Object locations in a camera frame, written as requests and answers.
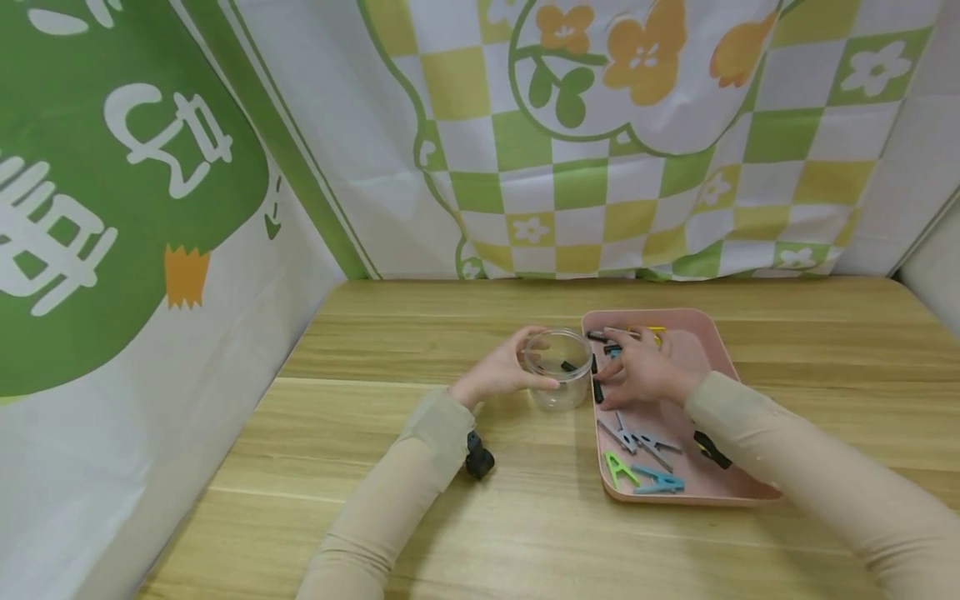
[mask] clear plastic cup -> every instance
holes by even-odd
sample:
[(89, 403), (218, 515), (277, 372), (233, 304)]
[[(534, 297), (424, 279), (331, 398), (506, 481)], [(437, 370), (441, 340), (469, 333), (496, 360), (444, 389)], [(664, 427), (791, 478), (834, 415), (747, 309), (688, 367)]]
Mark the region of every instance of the clear plastic cup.
[(590, 342), (573, 329), (549, 329), (531, 337), (523, 349), (527, 371), (560, 381), (560, 389), (530, 390), (530, 396), (547, 411), (580, 406), (587, 397), (592, 359)]

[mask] green clothespin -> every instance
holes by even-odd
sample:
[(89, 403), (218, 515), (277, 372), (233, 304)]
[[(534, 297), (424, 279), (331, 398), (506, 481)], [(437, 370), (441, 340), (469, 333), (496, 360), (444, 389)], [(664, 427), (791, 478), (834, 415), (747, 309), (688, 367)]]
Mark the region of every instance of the green clothespin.
[(615, 488), (617, 487), (616, 484), (619, 481), (617, 478), (618, 473), (623, 473), (627, 477), (630, 477), (630, 479), (634, 482), (635, 488), (640, 487), (640, 480), (637, 479), (636, 475), (634, 475), (634, 473), (623, 464), (623, 462), (620, 460), (620, 457), (618, 457), (616, 454), (613, 454), (611, 450), (607, 450), (607, 453), (604, 454), (604, 456), (607, 459), (607, 468), (610, 470), (610, 477), (613, 479), (613, 486)]

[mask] hand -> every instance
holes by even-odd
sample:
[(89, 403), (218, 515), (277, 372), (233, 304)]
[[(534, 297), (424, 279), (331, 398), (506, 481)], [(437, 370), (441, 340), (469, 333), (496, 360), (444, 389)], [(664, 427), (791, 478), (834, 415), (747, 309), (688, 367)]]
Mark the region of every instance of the hand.
[(497, 346), (467, 374), (457, 379), (448, 389), (450, 395), (473, 410), (480, 400), (493, 394), (509, 394), (527, 388), (559, 388), (560, 382), (556, 379), (524, 371), (520, 366), (518, 355), (522, 352), (527, 338), (542, 331), (546, 331), (546, 327), (526, 326), (510, 336), (510, 339)]
[(670, 360), (673, 352), (670, 340), (661, 338), (657, 348), (653, 331), (642, 328), (639, 333), (638, 340), (622, 331), (604, 330), (604, 335), (623, 349), (613, 362), (596, 374), (596, 379), (610, 381), (621, 371), (626, 376), (620, 387), (604, 396), (600, 408), (616, 410), (637, 400), (669, 400), (684, 406), (704, 376), (682, 369)]

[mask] wooden table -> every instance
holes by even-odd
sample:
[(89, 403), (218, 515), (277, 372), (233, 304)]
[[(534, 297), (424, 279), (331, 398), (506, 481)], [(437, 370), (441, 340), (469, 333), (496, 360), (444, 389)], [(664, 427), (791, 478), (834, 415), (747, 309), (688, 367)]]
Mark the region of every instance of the wooden table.
[[(692, 306), (743, 380), (960, 509), (960, 346), (898, 283), (352, 282), (333, 290), (141, 598), (292, 598), (344, 500), (431, 386), (523, 324)], [(760, 510), (606, 496), (591, 409), (484, 406), (498, 467), (461, 474), (388, 598), (875, 598), (862, 567), (788, 502)]]

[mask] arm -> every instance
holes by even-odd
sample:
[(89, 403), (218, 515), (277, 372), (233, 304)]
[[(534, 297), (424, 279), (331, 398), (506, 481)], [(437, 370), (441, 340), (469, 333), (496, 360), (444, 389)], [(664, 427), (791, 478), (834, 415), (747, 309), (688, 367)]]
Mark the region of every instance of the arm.
[(298, 600), (383, 598), (396, 557), (467, 458), (476, 405), (493, 394), (560, 385), (525, 372), (517, 361), (521, 345), (540, 331), (522, 328), (447, 390), (423, 399), (344, 504), (307, 567)]
[(720, 373), (685, 410), (738, 466), (843, 539), (887, 597), (956, 597), (960, 517), (936, 498)]

